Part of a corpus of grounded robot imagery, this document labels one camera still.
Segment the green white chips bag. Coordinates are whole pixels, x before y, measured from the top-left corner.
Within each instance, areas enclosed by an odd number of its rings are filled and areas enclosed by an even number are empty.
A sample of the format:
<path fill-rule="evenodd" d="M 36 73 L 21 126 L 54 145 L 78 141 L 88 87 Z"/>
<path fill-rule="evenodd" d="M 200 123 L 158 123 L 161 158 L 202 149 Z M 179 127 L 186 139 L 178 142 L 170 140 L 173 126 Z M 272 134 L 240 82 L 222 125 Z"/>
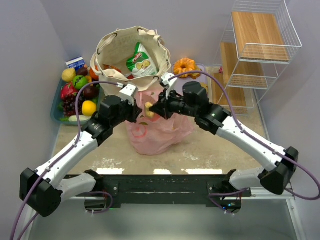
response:
<path fill-rule="evenodd" d="M 158 69 L 146 48 L 138 42 L 134 48 L 134 54 L 126 61 L 126 67 L 134 78 L 153 76 Z"/>

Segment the small round bun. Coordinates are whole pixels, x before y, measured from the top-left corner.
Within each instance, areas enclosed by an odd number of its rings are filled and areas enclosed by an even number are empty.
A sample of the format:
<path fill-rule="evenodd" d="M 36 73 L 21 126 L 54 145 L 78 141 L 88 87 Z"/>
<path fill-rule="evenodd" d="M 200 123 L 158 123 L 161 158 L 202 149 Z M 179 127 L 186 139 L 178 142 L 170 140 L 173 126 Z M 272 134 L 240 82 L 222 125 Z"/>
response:
<path fill-rule="evenodd" d="M 149 102 L 149 101 L 144 104 L 144 112 L 145 112 L 145 117 L 146 118 L 149 118 L 149 119 L 153 119 L 154 118 L 155 113 L 150 110 L 150 108 L 152 106 L 153 106 L 153 104 L 151 102 Z"/>

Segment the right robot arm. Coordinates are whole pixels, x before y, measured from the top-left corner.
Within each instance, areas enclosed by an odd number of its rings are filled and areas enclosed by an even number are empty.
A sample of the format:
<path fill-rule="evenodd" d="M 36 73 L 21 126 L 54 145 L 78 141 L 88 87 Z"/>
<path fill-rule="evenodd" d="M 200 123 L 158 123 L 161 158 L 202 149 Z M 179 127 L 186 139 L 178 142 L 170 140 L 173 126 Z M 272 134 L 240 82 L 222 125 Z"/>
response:
<path fill-rule="evenodd" d="M 297 162 L 299 152 L 294 147 L 285 149 L 273 144 L 251 130 L 246 134 L 245 126 L 235 122 L 227 109 L 209 101 L 207 91 L 200 83 L 187 82 L 182 90 L 180 95 L 175 90 L 164 89 L 149 110 L 166 120 L 173 114 L 193 117 L 202 130 L 229 141 L 261 165 L 244 171 L 231 170 L 216 186 L 216 191 L 226 194 L 263 187 L 273 194 L 283 194 L 296 170 L 287 158 Z"/>

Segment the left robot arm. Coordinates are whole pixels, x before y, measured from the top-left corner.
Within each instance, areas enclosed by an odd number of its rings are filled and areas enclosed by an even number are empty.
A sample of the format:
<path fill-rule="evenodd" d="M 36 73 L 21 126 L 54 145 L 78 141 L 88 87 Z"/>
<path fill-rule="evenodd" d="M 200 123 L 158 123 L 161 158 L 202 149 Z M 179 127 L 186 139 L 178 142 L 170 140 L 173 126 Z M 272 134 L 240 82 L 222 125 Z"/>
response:
<path fill-rule="evenodd" d="M 26 168 L 21 173 L 20 199 L 42 217 L 48 217 L 65 200 L 84 193 L 101 192 L 104 178 L 93 170 L 74 178 L 65 177 L 86 155 L 107 140 L 116 126 L 125 121 L 135 123 L 141 112 L 134 96 L 106 96 L 99 111 L 63 150 L 38 169 Z"/>

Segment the cream canvas tote bag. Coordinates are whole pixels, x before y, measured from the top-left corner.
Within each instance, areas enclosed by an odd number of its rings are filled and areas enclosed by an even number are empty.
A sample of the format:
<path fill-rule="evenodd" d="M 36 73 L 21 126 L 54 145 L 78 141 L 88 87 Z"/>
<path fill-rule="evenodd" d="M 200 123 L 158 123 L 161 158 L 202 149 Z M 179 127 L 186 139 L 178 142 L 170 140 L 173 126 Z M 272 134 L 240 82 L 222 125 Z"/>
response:
<path fill-rule="evenodd" d="M 160 89 L 163 74 L 171 71 L 171 53 L 156 30 L 134 26 L 105 35 L 90 60 L 90 69 L 108 95 L 120 89 L 111 83 L 132 84 L 139 92 Z"/>

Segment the brown bread slice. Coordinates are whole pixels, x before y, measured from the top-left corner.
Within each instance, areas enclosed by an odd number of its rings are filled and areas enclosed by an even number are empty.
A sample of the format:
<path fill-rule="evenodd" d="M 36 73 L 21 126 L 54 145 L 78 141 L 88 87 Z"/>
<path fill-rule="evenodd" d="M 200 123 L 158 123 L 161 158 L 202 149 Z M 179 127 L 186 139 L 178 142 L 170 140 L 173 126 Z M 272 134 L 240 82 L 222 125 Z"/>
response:
<path fill-rule="evenodd" d="M 206 90 L 206 92 L 208 93 L 208 85 L 204 82 L 201 82 L 200 85 Z"/>

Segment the large red cookie bag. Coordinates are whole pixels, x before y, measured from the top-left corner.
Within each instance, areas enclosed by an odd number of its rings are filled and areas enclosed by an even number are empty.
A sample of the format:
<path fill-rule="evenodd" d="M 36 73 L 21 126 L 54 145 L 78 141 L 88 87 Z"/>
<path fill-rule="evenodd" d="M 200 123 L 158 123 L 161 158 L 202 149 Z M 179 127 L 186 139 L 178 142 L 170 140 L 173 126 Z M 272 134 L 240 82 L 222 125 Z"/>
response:
<path fill-rule="evenodd" d="M 115 74 L 122 74 L 122 71 L 113 65 L 103 64 L 103 72 L 106 73 L 107 76 L 113 76 Z"/>

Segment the pink plastic grocery bag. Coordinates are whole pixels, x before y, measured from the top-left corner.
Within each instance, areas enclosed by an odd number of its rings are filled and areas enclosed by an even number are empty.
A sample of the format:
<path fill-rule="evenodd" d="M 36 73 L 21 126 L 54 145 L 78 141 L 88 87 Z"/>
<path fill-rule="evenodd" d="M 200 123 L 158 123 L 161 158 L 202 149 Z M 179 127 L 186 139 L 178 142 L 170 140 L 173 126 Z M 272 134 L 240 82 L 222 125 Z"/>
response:
<path fill-rule="evenodd" d="M 161 90 L 146 90 L 136 95 L 136 103 L 142 109 L 135 123 L 126 121 L 129 141 L 141 155 L 153 156 L 166 152 L 194 131 L 194 124 L 187 116 L 174 114 L 168 120 L 149 111 L 159 99 Z"/>

